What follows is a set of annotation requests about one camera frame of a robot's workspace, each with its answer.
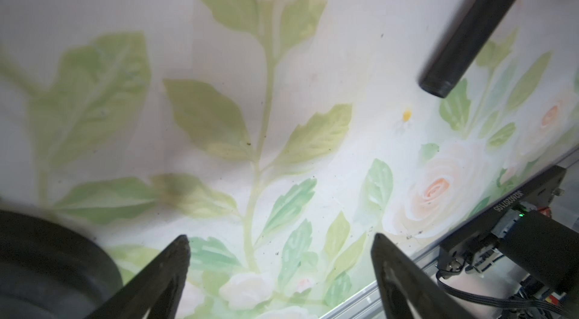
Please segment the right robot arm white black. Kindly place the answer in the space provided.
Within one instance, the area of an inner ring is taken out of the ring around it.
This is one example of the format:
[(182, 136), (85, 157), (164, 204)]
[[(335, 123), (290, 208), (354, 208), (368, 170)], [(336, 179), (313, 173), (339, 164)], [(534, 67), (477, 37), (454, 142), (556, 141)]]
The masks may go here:
[(578, 288), (578, 233), (536, 210), (514, 215), (498, 250), (557, 293)]

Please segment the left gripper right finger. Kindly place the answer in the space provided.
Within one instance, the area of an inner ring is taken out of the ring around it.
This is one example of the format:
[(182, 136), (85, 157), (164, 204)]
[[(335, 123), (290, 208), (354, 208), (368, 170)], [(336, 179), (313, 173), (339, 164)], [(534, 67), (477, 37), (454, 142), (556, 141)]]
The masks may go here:
[(382, 307), (387, 318), (472, 318), (385, 235), (371, 248)]

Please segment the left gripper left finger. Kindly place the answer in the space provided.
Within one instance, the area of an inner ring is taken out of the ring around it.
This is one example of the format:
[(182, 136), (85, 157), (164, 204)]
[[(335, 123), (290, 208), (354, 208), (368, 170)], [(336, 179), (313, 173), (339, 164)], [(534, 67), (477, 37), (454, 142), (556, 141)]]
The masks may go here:
[(185, 287), (190, 257), (188, 238), (182, 234), (87, 317), (174, 319)]

